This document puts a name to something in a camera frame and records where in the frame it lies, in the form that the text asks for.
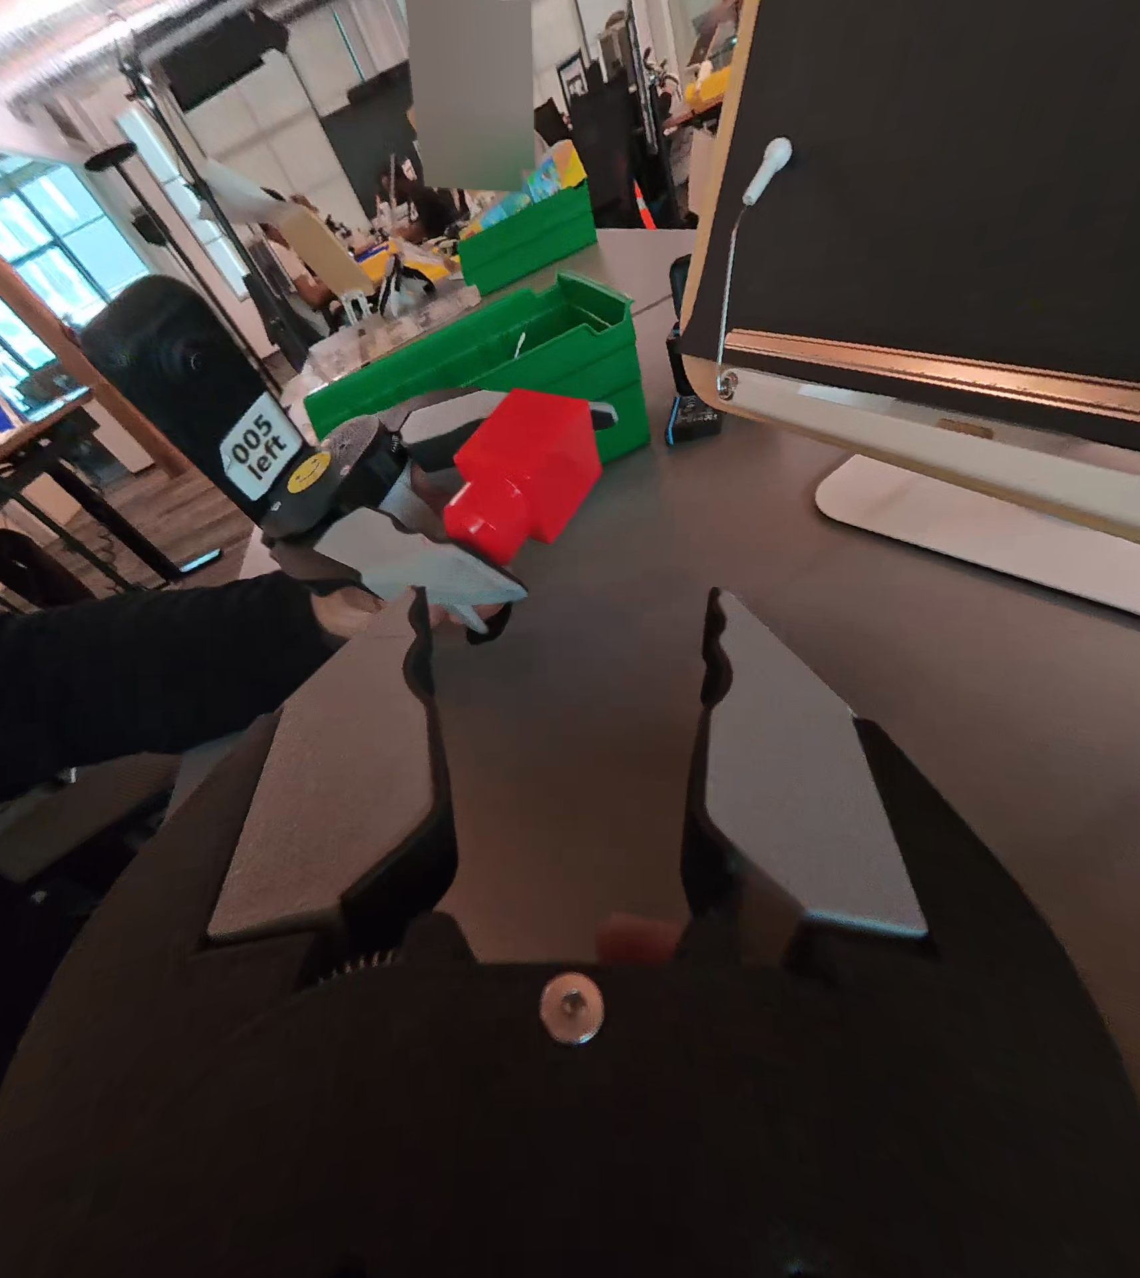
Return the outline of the black light stand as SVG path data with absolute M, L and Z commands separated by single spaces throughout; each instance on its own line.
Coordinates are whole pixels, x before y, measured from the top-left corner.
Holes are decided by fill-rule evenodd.
M 201 295 L 209 303 L 212 311 L 220 317 L 226 332 L 233 337 L 242 353 L 246 355 L 252 364 L 257 368 L 258 375 L 268 388 L 273 392 L 280 392 L 281 384 L 273 375 L 269 365 L 258 356 L 254 345 L 250 344 L 245 337 L 238 324 L 220 300 L 218 295 L 201 275 L 193 259 L 188 255 L 185 248 L 182 248 L 173 232 L 169 230 L 168 224 L 164 222 L 162 216 L 149 203 L 144 192 L 133 180 L 128 167 L 134 159 L 137 159 L 137 147 L 126 140 L 92 155 L 82 163 L 82 170 L 86 175 L 93 176 L 102 176 L 109 172 L 117 176 L 121 184 L 125 186 L 125 190 L 129 192 L 133 204 L 138 210 L 138 216 L 130 218 L 130 224 L 134 227 L 134 230 L 146 242 L 146 244 L 152 246 L 153 248 L 165 248 L 166 252 L 180 264 L 189 282 L 201 292 Z

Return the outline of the black charger with display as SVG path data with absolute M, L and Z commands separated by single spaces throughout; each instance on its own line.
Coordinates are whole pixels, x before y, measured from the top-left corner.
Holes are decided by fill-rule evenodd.
M 680 349 L 680 340 L 682 340 L 680 315 L 682 315 L 683 298 L 684 298 L 684 290 L 688 279 L 691 259 L 692 259 L 691 254 L 682 255 L 680 258 L 674 260 L 668 272 L 671 299 L 672 299 L 672 307 L 674 307 L 674 327 L 671 328 L 667 336 L 666 348 L 668 352 L 668 360 L 670 360 L 672 377 L 674 377 L 674 389 L 680 399 L 688 399 L 695 396 L 695 392 L 684 371 L 683 356 Z

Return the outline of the wooden book stand white base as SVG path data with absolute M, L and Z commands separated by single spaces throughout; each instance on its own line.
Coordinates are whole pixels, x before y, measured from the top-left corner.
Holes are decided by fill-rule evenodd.
M 744 3 L 695 388 L 831 521 L 1140 618 L 1140 2 Z

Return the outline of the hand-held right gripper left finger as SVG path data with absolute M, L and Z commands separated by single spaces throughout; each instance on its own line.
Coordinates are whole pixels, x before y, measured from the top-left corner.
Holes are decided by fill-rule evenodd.
M 423 593 L 407 590 L 290 697 L 208 925 L 398 946 L 458 869 Z

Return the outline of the small green plastic bin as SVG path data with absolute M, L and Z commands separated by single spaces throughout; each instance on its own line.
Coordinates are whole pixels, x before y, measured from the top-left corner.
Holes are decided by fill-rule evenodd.
M 586 182 L 459 242 L 463 282 L 487 298 L 596 243 Z

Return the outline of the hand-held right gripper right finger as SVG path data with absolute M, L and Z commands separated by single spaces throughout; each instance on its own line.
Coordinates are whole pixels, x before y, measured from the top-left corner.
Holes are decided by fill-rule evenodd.
M 929 939 L 859 721 L 732 593 L 706 604 L 680 882 L 731 954 Z

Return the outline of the black battery blue edge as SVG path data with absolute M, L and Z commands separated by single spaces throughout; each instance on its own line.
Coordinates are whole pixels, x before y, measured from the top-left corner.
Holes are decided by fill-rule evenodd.
M 708 407 L 695 395 L 679 395 L 674 400 L 663 441 L 672 449 L 700 440 L 716 439 L 722 433 L 723 415 Z

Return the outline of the red toy building block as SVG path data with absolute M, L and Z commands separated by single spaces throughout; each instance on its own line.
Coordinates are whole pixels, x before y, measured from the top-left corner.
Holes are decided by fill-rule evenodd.
M 453 457 L 462 487 L 442 521 L 450 541 L 507 566 L 527 541 L 554 542 L 603 473 L 595 405 L 513 391 Z

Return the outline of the wooden post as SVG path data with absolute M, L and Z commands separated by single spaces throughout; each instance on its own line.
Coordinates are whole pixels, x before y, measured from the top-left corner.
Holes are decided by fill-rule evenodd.
M 0 299 L 34 336 L 58 359 L 64 369 L 105 413 L 148 455 L 154 465 L 170 477 L 192 471 L 190 463 L 122 397 L 86 360 L 80 341 L 70 328 L 56 317 L 50 308 L 19 278 L 15 268 L 0 255 Z

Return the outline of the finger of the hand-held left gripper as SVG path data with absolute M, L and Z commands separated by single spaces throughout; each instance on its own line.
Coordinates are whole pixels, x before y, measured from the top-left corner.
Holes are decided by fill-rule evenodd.
M 598 477 L 596 436 L 619 423 L 607 401 L 535 391 L 442 392 L 398 411 L 405 468 L 427 477 Z
M 527 600 L 525 585 L 506 570 L 449 540 L 411 530 L 382 511 L 361 508 L 341 517 L 313 549 L 354 570 L 366 592 L 386 602 L 421 590 L 430 606 L 482 613 Z

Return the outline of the person's left hand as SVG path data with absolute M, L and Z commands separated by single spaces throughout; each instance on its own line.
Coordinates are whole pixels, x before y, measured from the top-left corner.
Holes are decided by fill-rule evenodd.
M 350 642 L 366 632 L 385 604 L 351 585 L 327 593 L 309 594 L 311 613 L 319 630 L 335 645 Z

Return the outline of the white foam board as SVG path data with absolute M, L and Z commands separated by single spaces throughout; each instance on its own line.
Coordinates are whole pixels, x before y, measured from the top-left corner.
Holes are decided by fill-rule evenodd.
M 265 188 L 209 159 L 198 163 L 197 174 L 210 211 L 237 226 L 274 228 L 290 252 L 339 300 L 373 295 L 374 282 L 310 207 L 269 196 Z

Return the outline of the colourful printed box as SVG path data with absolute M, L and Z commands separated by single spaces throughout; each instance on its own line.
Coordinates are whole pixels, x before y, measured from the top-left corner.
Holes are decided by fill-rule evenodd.
M 574 142 L 570 138 L 562 139 L 551 146 L 518 191 L 494 200 L 482 214 L 474 218 L 467 224 L 463 238 L 477 236 L 525 212 L 531 206 L 586 184 L 586 180 L 586 168 L 578 156 Z

